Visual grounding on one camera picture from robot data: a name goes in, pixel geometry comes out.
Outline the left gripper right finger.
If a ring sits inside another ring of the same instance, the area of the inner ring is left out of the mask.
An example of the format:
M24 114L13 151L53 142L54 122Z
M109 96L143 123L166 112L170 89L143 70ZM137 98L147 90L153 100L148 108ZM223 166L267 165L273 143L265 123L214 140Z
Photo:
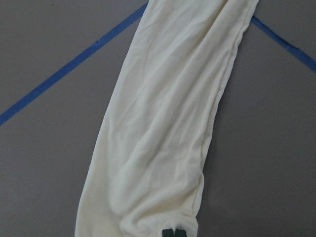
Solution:
M182 229L176 229L175 237L186 237L186 231Z

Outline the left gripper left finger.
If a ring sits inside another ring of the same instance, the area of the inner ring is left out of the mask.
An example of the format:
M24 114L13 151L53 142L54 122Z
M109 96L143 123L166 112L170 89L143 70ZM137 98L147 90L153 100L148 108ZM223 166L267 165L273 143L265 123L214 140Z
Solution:
M174 231L173 229L164 229L161 231L162 237L174 237Z

